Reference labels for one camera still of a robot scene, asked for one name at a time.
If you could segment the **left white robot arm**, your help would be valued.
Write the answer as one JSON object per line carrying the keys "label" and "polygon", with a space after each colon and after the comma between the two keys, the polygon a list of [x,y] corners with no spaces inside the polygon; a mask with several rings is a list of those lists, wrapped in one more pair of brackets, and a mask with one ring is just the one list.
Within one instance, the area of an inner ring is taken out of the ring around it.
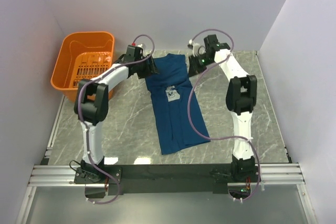
{"label": "left white robot arm", "polygon": [[136,74],[139,79],[158,74],[152,53],[144,55],[141,46],[129,45],[112,66],[92,79],[79,82],[74,112],[80,121],[84,153],[80,162],[81,170],[91,182],[104,179],[104,154],[102,151],[102,122],[109,111],[109,93],[119,83]]}

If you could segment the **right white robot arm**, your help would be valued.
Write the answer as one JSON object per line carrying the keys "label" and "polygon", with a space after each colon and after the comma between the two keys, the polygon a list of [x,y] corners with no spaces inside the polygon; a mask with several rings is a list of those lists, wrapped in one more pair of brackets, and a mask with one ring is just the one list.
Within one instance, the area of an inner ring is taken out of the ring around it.
{"label": "right white robot arm", "polygon": [[229,81],[226,106],[234,126],[234,149],[229,175],[235,181],[245,181],[257,172],[255,153],[251,146],[251,118],[257,100],[257,77],[248,74],[233,56],[233,46],[220,43],[216,35],[208,35],[201,46],[191,39],[188,47],[188,75],[193,77],[205,73],[215,63]]}

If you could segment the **blue mickey mouse t-shirt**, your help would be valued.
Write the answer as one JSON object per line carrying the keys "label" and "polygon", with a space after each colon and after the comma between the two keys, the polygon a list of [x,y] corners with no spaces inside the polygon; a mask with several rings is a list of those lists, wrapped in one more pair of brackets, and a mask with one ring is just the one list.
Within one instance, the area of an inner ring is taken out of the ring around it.
{"label": "blue mickey mouse t-shirt", "polygon": [[162,155],[209,142],[191,127],[187,103],[192,84],[185,55],[167,54],[155,58],[159,73],[145,79],[151,94],[156,129]]}

